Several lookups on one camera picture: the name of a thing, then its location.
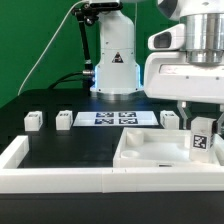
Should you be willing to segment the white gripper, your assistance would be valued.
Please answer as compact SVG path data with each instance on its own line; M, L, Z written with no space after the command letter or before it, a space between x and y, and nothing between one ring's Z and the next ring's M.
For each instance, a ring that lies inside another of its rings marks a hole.
M224 126L224 58L218 66L197 66L186 61L185 25L178 24L149 37L144 68L144 91L149 98L178 100L177 108L187 129L191 102L217 106L217 134Z

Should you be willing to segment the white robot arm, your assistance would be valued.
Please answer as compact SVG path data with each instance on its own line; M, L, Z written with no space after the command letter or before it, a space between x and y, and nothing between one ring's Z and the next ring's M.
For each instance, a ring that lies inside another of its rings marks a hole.
M101 59L94 90L114 97L139 84L134 58L134 26L118 10L122 0L90 0L101 12ZM144 91L150 98L176 100L184 119L188 102L218 104L224 124L224 0L156 0L177 24L148 39Z

